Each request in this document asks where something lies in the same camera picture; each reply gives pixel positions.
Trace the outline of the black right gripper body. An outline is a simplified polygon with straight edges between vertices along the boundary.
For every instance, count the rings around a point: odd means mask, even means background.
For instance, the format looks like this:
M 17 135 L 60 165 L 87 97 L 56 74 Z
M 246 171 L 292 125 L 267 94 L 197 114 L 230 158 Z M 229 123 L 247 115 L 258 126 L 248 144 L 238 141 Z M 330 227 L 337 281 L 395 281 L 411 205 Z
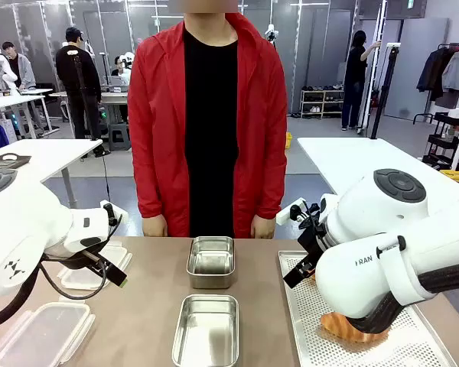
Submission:
M 320 257 L 328 249 L 324 241 L 327 231 L 324 224 L 319 224 L 316 219 L 307 218 L 300 225 L 303 232 L 298 237 L 298 243 L 307 252 L 304 263 L 317 264 Z

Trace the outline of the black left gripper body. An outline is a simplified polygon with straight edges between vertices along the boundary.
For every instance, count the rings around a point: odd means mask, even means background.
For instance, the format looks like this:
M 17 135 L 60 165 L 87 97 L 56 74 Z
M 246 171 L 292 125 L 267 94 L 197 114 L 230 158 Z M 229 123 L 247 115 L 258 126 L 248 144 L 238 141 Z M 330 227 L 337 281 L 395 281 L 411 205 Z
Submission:
M 77 252 L 67 259 L 67 268 L 79 270 L 81 268 L 93 268 L 94 270 L 102 270 L 108 268 L 110 262 L 98 252 L 90 252 L 82 250 Z

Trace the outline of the person's left hand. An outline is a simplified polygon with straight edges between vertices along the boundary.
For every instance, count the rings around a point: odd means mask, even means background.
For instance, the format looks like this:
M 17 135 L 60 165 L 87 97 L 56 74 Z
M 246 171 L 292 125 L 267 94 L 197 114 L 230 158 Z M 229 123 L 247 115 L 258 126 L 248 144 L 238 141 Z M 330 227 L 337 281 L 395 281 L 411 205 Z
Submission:
M 265 219 L 255 215 L 251 223 L 250 236 L 253 239 L 273 239 L 276 219 Z

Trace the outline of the person's right hand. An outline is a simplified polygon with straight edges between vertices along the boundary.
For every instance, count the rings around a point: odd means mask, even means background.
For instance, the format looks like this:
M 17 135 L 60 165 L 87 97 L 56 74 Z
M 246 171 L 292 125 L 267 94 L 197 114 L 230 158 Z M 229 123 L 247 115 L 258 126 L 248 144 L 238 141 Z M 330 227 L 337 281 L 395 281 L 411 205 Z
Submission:
M 142 219 L 143 235 L 147 237 L 167 237 L 168 224 L 163 215 Z

